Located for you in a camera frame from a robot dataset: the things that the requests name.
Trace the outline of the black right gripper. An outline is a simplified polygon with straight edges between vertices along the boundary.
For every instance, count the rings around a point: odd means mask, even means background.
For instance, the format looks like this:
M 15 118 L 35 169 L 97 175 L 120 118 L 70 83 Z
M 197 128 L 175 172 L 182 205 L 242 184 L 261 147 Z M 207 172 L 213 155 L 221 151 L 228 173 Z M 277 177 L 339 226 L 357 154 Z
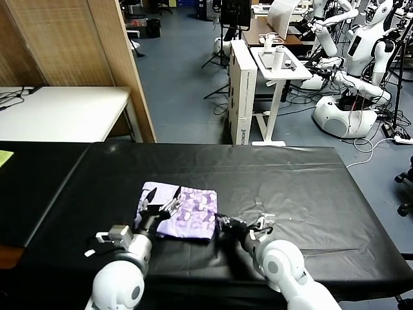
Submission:
M 228 234 L 242 244 L 255 242 L 253 226 L 247 225 L 246 221 L 242 219 L 229 218 L 223 214 L 217 214 L 216 225 L 222 233 Z

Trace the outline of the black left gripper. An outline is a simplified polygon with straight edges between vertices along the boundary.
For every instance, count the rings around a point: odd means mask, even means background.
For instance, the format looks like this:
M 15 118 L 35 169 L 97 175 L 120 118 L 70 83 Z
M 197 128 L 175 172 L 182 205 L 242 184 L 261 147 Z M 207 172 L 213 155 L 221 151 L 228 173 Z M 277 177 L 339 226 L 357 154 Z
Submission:
M 138 212 L 141 221 L 137 226 L 139 233 L 156 233 L 160 223 L 166 220 L 166 213 L 173 216 L 180 206 L 181 191 L 177 190 L 173 197 L 160 207 L 160 211 L 149 211 L 148 206 L 156 195 L 157 187 L 149 191 L 145 197 L 141 197 L 138 203 Z

